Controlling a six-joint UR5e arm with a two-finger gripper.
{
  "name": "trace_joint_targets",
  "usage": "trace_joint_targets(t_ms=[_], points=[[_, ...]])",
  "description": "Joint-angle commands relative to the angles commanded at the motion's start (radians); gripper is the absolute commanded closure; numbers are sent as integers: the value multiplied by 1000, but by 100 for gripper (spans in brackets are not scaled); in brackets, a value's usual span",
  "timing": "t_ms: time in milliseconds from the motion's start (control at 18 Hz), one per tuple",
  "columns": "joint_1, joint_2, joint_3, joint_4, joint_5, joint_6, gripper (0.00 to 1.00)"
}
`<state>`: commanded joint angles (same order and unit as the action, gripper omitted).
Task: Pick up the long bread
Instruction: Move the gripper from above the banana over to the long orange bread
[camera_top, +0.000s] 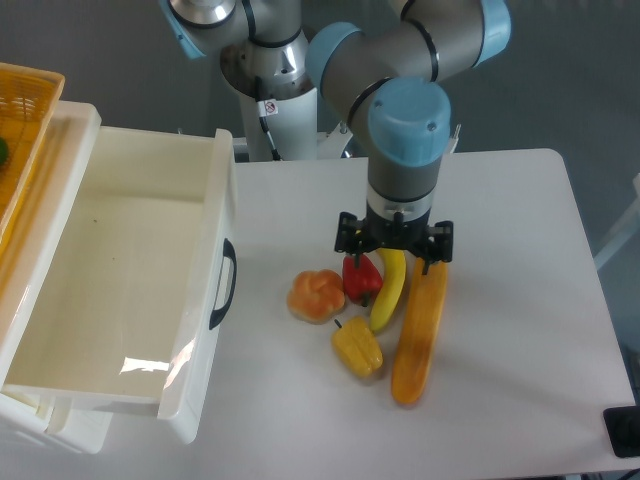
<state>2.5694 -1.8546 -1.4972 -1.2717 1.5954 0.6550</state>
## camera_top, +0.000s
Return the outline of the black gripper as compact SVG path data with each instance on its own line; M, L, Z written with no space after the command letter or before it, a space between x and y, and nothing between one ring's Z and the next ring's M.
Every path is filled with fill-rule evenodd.
M354 268L360 268L362 254L380 248L406 251L423 259L422 275L432 263L449 263L453 257L454 224L450 220L430 224L431 206L366 203L362 218L343 211L339 215L334 251L353 256Z

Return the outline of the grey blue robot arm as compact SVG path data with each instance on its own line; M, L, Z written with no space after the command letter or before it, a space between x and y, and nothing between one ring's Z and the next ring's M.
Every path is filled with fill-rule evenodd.
M324 101L368 157L366 213L342 213L335 248L384 247L426 265L450 262L454 227L429 220L443 155L453 146L441 81L501 53L502 1L397 1L398 24L369 36L348 22L307 35L298 1L164 1L185 55L219 58L239 98L249 158L315 160Z

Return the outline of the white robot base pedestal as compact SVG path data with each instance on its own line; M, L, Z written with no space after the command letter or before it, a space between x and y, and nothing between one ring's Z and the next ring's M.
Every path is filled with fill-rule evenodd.
M243 93L237 96L244 135L233 140L233 148L240 160L338 159L353 138L342 122L329 132L318 129L315 88L287 100L257 101Z

